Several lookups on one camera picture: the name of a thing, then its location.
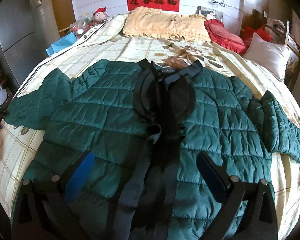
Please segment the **dark green quilted jacket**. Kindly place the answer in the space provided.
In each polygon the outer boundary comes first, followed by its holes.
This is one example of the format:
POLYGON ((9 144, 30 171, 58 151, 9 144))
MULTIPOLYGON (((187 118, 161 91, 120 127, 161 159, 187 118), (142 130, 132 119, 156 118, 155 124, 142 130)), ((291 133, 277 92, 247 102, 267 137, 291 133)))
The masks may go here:
POLYGON ((100 60, 70 79, 54 69, 12 100, 5 121, 45 134, 24 178, 62 174, 84 152, 93 168, 71 209, 93 239, 199 239, 221 210, 196 165, 271 180, 273 153, 300 163, 300 128, 271 92, 195 61, 184 69, 100 60))

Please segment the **floral cream bed quilt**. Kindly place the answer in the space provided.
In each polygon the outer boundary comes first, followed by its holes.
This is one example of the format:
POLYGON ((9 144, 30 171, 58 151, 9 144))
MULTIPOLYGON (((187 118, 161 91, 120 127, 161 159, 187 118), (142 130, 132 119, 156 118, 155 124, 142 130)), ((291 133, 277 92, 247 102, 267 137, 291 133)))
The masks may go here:
MULTIPOLYGON (((121 30, 126 14, 114 16, 102 27, 94 27, 72 46, 39 63, 16 92, 22 96, 39 88, 43 79, 55 68, 70 78, 80 76, 98 60, 163 63, 180 50, 191 61, 200 60, 212 70, 225 76, 239 77, 260 98, 270 91, 281 104, 288 118, 300 128, 300 107, 287 86, 266 68, 246 60, 213 42, 169 41, 145 36, 123 36, 121 30)), ((33 160, 44 132, 4 124, 0 130, 0 203, 7 214, 21 178, 33 160)), ((300 215, 300 164, 285 154, 274 153, 271 178, 275 191, 275 205, 279 239, 285 239, 297 224, 300 215)))

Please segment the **white square pillow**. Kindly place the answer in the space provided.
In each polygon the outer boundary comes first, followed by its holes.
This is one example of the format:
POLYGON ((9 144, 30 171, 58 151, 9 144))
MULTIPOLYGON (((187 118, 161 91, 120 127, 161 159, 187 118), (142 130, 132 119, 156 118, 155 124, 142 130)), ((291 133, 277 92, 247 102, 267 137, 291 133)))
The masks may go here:
POLYGON ((250 47, 243 55, 243 58, 269 70, 279 81, 285 79, 289 57, 287 45, 267 42, 257 33, 253 33, 250 47))

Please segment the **grey refrigerator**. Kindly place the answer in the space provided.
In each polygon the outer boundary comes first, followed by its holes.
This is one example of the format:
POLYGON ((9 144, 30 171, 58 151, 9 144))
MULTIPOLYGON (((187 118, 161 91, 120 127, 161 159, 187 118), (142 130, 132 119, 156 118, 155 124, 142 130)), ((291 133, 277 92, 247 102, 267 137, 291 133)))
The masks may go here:
POLYGON ((1 1, 0 67, 12 92, 48 57, 47 48, 59 38, 52 0, 1 1))

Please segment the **red heart-shaped cushion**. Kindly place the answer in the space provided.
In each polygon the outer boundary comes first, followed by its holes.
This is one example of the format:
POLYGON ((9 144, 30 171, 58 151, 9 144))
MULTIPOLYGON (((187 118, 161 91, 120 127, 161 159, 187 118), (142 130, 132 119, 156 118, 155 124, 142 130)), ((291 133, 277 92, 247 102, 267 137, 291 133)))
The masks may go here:
POLYGON ((204 26, 212 42, 238 54, 246 52, 247 47, 243 40, 239 36, 227 31, 220 20, 206 20, 204 26))

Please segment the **wooden chair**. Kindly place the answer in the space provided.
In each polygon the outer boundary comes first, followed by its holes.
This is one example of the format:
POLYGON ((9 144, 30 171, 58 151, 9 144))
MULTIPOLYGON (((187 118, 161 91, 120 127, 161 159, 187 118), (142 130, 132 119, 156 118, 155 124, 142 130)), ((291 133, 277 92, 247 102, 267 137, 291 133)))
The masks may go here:
POLYGON ((272 36, 271 41, 284 44, 288 47, 290 57, 287 62, 284 83, 293 92, 300 74, 300 43, 296 42, 295 38, 289 32, 289 20, 282 22, 281 20, 272 19, 268 17, 268 14, 264 10, 259 12, 253 9, 250 23, 254 29, 263 28, 270 31, 270 35, 272 36))

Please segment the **pig plush toy red hat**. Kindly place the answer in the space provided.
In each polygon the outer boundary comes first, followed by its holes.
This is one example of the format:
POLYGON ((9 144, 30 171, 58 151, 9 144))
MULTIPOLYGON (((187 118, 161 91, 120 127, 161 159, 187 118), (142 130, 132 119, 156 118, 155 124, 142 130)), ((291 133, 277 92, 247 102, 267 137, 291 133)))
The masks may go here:
POLYGON ((106 22, 109 18, 109 15, 106 12, 106 7, 98 8, 94 13, 92 17, 93 24, 102 24, 106 22))

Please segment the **peach ruffled pillow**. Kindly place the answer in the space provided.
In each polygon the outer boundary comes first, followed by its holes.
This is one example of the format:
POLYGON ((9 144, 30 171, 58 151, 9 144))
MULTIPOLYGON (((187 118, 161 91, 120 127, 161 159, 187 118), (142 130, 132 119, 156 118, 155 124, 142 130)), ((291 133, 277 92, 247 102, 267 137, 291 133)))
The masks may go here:
POLYGON ((196 40, 210 42, 202 15, 167 14, 161 9, 137 7, 130 12, 123 33, 130 36, 147 36, 167 40, 196 40))

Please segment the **framed photo on headboard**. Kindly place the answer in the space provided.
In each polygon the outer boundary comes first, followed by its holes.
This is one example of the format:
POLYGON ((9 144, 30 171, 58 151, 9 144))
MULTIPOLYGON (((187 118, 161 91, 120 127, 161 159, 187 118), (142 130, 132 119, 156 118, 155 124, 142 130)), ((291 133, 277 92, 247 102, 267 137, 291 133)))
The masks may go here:
POLYGON ((223 21, 223 13, 216 9, 198 6, 196 13, 203 15, 207 20, 215 19, 223 21))

